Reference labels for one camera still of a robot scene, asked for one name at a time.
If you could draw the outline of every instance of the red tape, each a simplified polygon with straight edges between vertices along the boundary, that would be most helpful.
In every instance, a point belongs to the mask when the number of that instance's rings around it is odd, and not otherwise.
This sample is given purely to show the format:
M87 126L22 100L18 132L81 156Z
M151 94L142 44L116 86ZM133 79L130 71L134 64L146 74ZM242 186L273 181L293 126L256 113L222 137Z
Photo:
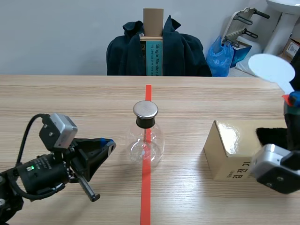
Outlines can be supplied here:
M152 86L146 85L146 101L152 101ZM140 225L151 225L151 129L146 130L142 159L142 192Z

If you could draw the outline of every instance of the blue plastic bag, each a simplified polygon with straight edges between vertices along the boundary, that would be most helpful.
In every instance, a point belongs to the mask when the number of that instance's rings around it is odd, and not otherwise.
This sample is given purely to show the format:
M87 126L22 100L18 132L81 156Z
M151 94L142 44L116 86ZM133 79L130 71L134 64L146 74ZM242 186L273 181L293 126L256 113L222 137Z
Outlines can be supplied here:
M233 54L234 51L231 45L222 46L222 38L219 36L208 50L206 59L212 76L228 76Z

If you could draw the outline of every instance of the glass flask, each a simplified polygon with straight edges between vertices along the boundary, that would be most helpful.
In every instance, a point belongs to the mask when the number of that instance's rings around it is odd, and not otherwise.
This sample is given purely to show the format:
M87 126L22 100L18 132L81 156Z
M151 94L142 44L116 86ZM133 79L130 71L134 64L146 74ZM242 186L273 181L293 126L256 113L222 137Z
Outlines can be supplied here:
M158 107L151 101L140 101L133 107L133 112L136 121L126 138L129 157L139 164L146 159L151 165L157 165L165 148L164 134L155 122Z

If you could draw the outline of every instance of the wood grain surface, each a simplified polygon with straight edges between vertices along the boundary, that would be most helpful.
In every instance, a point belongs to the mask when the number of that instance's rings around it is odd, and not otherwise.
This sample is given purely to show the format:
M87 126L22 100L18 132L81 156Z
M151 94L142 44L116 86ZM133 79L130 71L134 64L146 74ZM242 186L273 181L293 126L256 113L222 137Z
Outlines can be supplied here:
M117 148L94 175L101 194L90 202L68 184L41 201L25 200L11 225L138 225L141 166L128 158L125 135L135 122L133 105L152 84L165 152L151 173L153 225L296 225L300 193L282 195L254 179L213 181L203 146L213 120L283 118L282 91L256 78L0 76L0 169L14 166L21 138L37 113L63 113L77 137L112 138ZM22 161L47 153L34 123Z

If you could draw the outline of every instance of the metal lid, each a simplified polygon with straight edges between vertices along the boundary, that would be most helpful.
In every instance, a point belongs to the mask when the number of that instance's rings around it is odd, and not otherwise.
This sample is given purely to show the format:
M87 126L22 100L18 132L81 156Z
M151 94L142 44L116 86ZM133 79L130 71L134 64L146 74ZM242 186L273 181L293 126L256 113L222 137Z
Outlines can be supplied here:
M151 101L140 101L133 107L133 112L138 118L149 120L158 114L158 106Z

